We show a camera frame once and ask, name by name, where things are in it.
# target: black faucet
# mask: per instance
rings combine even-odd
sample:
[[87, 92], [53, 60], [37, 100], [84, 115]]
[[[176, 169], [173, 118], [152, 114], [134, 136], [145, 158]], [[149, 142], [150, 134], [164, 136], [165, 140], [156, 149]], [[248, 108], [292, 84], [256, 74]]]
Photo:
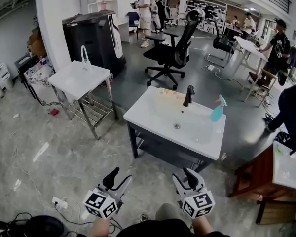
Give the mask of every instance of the black faucet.
[[187, 93], [183, 103], [185, 107], [188, 107], [188, 105], [192, 103], [192, 95], [195, 95], [195, 92], [194, 92], [194, 87], [190, 85], [189, 87], [187, 87]]

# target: drain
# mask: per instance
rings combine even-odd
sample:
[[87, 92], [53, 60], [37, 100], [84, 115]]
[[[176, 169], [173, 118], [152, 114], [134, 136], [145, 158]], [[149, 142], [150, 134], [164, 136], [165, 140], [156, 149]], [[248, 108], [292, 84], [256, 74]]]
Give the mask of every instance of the drain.
[[174, 124], [173, 127], [174, 127], [175, 129], [180, 129], [180, 128], [181, 128], [181, 126], [180, 126], [179, 124]]

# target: cardboard box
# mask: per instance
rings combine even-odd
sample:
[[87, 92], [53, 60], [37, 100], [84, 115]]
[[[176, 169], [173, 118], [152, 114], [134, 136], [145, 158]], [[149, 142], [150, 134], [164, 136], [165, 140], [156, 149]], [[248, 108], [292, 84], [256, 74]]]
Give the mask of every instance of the cardboard box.
[[36, 30], [34, 33], [32, 33], [29, 43], [29, 48], [33, 55], [37, 55], [38, 57], [47, 56], [40, 30]]

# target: small sink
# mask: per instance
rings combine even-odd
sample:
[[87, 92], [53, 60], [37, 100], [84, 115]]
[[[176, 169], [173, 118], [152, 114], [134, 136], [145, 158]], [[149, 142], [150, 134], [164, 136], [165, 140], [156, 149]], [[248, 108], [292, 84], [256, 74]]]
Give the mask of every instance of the small sink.
[[273, 183], [296, 189], [296, 153], [277, 141], [273, 143]]
[[217, 160], [226, 115], [218, 122], [212, 122], [212, 109], [195, 102], [185, 107], [184, 99], [184, 94], [150, 86], [124, 118], [160, 137]]

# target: office chair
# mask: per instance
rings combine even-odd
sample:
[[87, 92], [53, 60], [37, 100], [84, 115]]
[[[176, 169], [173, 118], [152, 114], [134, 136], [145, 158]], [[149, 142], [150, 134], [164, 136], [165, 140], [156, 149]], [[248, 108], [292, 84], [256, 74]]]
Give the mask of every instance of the office chair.
[[[218, 66], [224, 68], [225, 66], [227, 66], [227, 64], [230, 61], [232, 55], [234, 54], [235, 51], [234, 51], [233, 48], [236, 45], [234, 45], [234, 42], [232, 42], [228, 38], [228, 36], [224, 36], [224, 35], [219, 34], [219, 29], [218, 29], [218, 26], [217, 26], [217, 22], [216, 22], [215, 19], [213, 19], [213, 21], [214, 21], [214, 24], [215, 24], [216, 34], [217, 34], [217, 37], [214, 39], [214, 42], [213, 42], [213, 47], [215, 49], [219, 49], [219, 50], [225, 51], [226, 52], [226, 56], [225, 56], [224, 59], [221, 59], [220, 57], [217, 57], [215, 55], [208, 54], [207, 56], [205, 56], [205, 60], [207, 62], [209, 62], [209, 63], [215, 64], [215, 65], [218, 65]], [[220, 59], [222, 61], [224, 61], [227, 58], [227, 56], [228, 56], [228, 58], [227, 58], [225, 64], [220, 65], [220, 64], [217, 64], [217, 63], [215, 63], [213, 61], [210, 61], [209, 60], [209, 56], [213, 56], [213, 57], [215, 57], [217, 59]]]
[[136, 36], [138, 39], [138, 24], [135, 24], [135, 21], [139, 21], [139, 15], [137, 12], [128, 12], [127, 17], [129, 17], [129, 27], [136, 28]]
[[159, 71], [158, 74], [156, 74], [147, 82], [147, 86], [150, 86], [151, 82], [156, 80], [158, 77], [162, 75], [167, 75], [174, 83], [173, 89], [175, 90], [178, 88], [178, 83], [171, 73], [181, 74], [181, 77], [183, 78], [185, 76], [185, 72], [181, 72], [170, 68], [175, 67], [177, 69], [181, 69], [188, 62], [187, 51], [188, 47], [191, 44], [189, 40], [195, 32], [198, 23], [198, 21], [191, 21], [186, 25], [183, 35], [181, 36], [181, 39], [177, 45], [175, 45], [174, 41], [174, 38], [178, 37], [178, 35], [176, 34], [164, 32], [164, 34], [171, 36], [171, 46], [161, 44], [161, 42], [165, 41], [165, 39], [163, 38], [146, 36], [147, 39], [154, 41], [155, 47], [145, 52], [144, 56], [148, 59], [157, 61], [159, 65], [164, 64], [163, 68], [147, 67], [145, 69], [145, 73], [147, 73], [149, 69]]

